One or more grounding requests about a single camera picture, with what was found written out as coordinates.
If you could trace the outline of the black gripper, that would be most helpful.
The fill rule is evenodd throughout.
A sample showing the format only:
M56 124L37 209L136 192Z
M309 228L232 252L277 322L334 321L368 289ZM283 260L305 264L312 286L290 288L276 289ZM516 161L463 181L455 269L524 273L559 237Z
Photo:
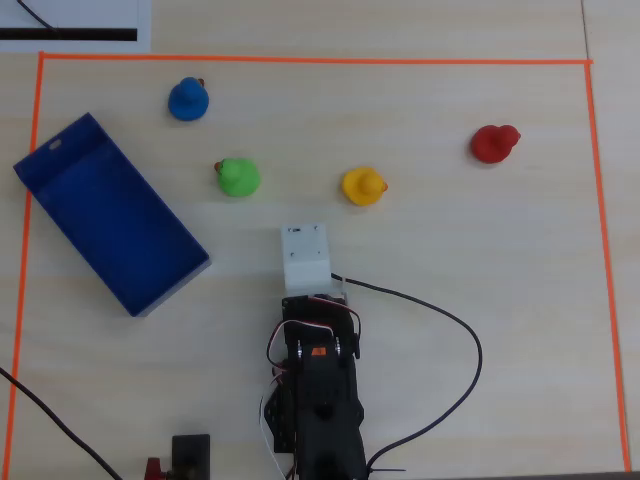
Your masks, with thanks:
M350 323L343 300L328 295L288 297L282 301L284 320L309 321L327 325Z

